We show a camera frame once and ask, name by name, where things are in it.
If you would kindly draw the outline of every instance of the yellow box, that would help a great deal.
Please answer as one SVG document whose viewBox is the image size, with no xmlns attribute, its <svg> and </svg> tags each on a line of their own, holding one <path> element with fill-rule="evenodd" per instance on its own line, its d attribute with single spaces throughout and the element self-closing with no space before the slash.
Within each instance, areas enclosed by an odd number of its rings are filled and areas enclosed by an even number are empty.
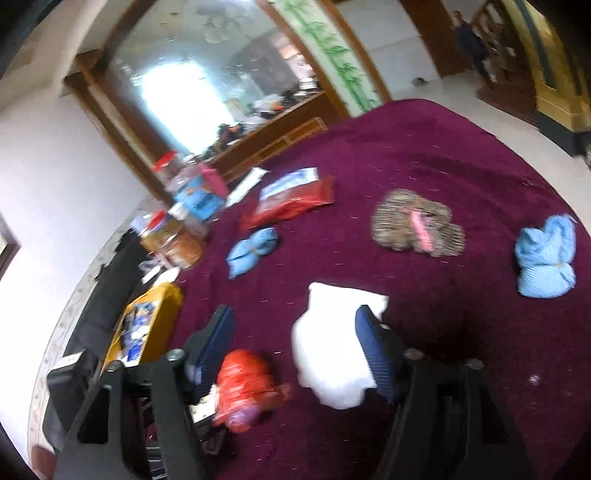
<svg viewBox="0 0 591 480">
<path fill-rule="evenodd" d="M 123 315 L 119 319 L 117 329 L 111 340 L 111 345 L 105 357 L 103 370 L 113 360 L 117 360 L 121 353 L 121 329 L 123 327 L 123 319 L 138 303 L 145 303 L 147 301 L 158 302 L 158 307 L 152 314 L 152 322 L 148 336 L 142 346 L 142 351 L 139 354 L 139 363 L 153 362 L 164 355 L 168 348 L 168 340 L 173 332 L 174 326 L 177 323 L 178 313 L 183 305 L 183 292 L 179 287 L 172 283 L 162 283 L 157 287 L 151 288 L 141 297 L 138 297 L 125 308 Z"/>
</svg>

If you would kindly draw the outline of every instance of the person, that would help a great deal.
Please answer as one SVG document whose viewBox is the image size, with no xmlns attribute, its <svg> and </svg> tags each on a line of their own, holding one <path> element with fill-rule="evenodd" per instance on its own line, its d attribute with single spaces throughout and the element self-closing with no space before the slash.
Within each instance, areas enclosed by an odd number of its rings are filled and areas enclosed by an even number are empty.
<svg viewBox="0 0 591 480">
<path fill-rule="evenodd" d="M 492 88 L 491 76 L 484 66 L 484 61 L 489 57 L 486 46 L 480 37 L 472 31 L 472 27 L 464 20 L 459 10 L 456 10 L 453 16 L 456 24 L 456 45 L 458 50 L 470 57 L 485 85 Z"/>
</svg>

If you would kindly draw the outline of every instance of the red package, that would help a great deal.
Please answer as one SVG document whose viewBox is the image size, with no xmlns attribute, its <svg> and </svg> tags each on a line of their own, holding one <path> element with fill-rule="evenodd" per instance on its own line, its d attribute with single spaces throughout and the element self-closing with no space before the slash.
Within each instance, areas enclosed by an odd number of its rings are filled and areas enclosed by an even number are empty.
<svg viewBox="0 0 591 480">
<path fill-rule="evenodd" d="M 225 423 L 231 432 L 247 431 L 263 411 L 275 410 L 289 399 L 290 386 L 275 387 L 268 365 L 247 350 L 226 355 L 217 375 L 214 425 Z"/>
<path fill-rule="evenodd" d="M 242 227 L 258 228 L 289 220 L 320 205 L 334 203 L 333 177 L 284 190 L 259 202 L 255 211 L 242 219 Z"/>
</svg>

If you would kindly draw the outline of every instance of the leopard print fabric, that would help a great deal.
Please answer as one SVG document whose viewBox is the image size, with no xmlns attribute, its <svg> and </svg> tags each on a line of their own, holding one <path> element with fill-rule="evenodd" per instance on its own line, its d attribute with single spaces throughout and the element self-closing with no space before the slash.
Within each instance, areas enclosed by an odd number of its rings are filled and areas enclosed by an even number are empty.
<svg viewBox="0 0 591 480">
<path fill-rule="evenodd" d="M 425 251 L 417 239 L 410 221 L 411 210 L 421 212 L 432 248 Z M 401 251 L 413 248 L 429 253 L 432 257 L 460 255 L 464 251 L 465 238 L 462 227 L 450 223 L 452 211 L 439 202 L 432 202 L 412 190 L 398 189 L 378 205 L 371 222 L 374 241 L 383 247 Z"/>
</svg>

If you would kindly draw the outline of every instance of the red lid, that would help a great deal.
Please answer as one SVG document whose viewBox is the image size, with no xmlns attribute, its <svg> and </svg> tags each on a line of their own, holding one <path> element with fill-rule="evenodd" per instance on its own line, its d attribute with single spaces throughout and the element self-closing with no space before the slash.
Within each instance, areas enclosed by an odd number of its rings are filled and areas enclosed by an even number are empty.
<svg viewBox="0 0 591 480">
<path fill-rule="evenodd" d="M 150 222 L 148 223 L 148 230 L 156 228 L 166 218 L 166 210 L 158 210 L 152 215 Z"/>
<path fill-rule="evenodd" d="M 176 150 L 171 150 L 168 153 L 165 153 L 160 160 L 158 160 L 156 162 L 156 165 L 154 165 L 152 167 L 152 171 L 154 172 L 159 172 L 160 170 L 162 170 L 164 167 L 166 167 L 170 162 L 172 162 L 172 160 L 174 159 L 174 157 L 177 155 L 177 151 Z"/>
</svg>

